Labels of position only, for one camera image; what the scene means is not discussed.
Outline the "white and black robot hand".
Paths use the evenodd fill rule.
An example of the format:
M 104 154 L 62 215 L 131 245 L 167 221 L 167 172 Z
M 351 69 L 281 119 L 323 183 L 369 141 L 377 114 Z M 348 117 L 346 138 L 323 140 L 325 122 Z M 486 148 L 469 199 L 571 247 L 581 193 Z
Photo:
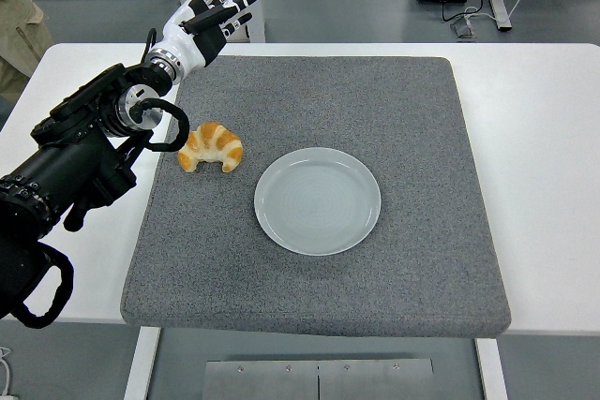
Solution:
M 142 60 L 159 65 L 172 81 L 207 67 L 227 40 L 252 19 L 248 8 L 258 0 L 187 0 L 165 23 L 162 40 Z

